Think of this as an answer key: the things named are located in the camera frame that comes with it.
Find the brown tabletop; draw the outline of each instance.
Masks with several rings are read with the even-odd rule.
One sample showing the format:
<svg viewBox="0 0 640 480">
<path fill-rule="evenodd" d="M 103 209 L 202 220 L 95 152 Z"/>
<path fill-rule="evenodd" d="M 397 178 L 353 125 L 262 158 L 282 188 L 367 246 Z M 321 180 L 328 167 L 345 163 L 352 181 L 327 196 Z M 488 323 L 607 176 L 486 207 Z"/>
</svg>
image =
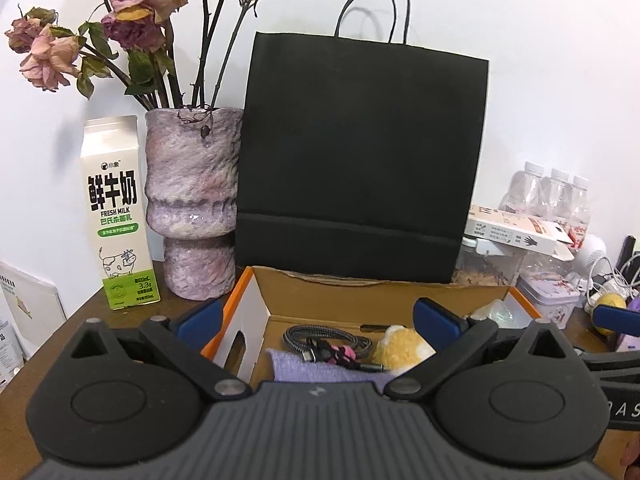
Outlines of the brown tabletop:
<svg viewBox="0 0 640 480">
<path fill-rule="evenodd" d="M 133 328 L 156 314 L 167 317 L 180 316 L 197 304 L 178 298 L 166 288 L 162 278 L 162 264 L 156 263 L 156 276 L 162 297 L 158 303 L 112 311 L 109 309 L 103 291 L 100 290 L 94 294 L 44 343 L 0 394 L 1 480 L 20 480 L 41 462 L 24 420 L 25 408 L 31 394 L 53 361 L 85 319 L 100 317 L 113 328 Z M 589 352 L 607 351 L 606 342 L 593 330 L 588 316 L 582 310 L 574 312 L 564 334 L 573 344 Z M 601 468 L 618 479 L 624 475 L 619 460 L 631 434 L 628 431 L 607 431 L 594 460 Z"/>
</svg>

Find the hand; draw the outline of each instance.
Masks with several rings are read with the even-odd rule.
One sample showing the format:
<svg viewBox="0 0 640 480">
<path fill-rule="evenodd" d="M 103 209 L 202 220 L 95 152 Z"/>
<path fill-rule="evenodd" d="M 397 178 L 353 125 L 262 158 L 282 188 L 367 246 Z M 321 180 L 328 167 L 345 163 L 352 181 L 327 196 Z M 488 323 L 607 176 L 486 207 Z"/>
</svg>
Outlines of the hand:
<svg viewBox="0 0 640 480">
<path fill-rule="evenodd" d="M 640 456 L 640 433 L 635 433 L 631 441 L 626 445 L 620 465 L 626 466 L 625 480 L 640 480 L 640 467 L 631 466 Z"/>
</svg>

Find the gray ribbed surface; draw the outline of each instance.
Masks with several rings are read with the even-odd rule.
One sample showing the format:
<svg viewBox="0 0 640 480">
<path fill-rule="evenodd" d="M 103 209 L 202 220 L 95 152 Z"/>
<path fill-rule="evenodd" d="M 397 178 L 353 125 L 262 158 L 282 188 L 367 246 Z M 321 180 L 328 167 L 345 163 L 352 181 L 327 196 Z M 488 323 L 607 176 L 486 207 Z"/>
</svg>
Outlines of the gray ribbed surface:
<svg viewBox="0 0 640 480">
<path fill-rule="evenodd" d="M 119 470 L 44 463 L 29 480 L 604 480 L 591 463 L 533 473 L 478 462 L 450 446 L 416 404 L 373 386 L 265 383 L 210 410 L 172 452 Z"/>
</svg>

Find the pink marbled vase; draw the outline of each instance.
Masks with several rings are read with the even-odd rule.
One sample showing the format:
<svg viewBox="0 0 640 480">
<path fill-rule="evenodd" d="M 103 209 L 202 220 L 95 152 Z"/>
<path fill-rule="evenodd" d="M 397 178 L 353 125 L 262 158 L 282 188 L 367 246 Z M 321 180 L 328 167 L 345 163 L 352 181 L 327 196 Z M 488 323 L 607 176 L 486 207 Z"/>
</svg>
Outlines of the pink marbled vase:
<svg viewBox="0 0 640 480">
<path fill-rule="evenodd" d="M 165 238 L 169 289 L 187 300 L 216 298 L 234 283 L 234 248 L 224 235 L 236 228 L 241 126 L 238 108 L 146 114 L 146 221 Z"/>
</svg>

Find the green band on carton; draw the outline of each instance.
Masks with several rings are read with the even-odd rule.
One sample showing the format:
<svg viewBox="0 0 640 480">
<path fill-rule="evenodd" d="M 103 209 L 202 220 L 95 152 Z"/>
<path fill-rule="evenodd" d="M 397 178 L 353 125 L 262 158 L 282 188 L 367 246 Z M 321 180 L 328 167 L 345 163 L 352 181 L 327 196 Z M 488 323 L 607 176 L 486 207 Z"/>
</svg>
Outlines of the green band on carton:
<svg viewBox="0 0 640 480">
<path fill-rule="evenodd" d="M 160 300 L 153 269 L 102 280 L 112 310 Z"/>
<path fill-rule="evenodd" d="M 138 224 L 120 225 L 118 227 L 107 227 L 106 229 L 100 229 L 98 236 L 102 238 L 107 236 L 125 235 L 128 233 L 135 233 L 138 230 Z"/>
</svg>

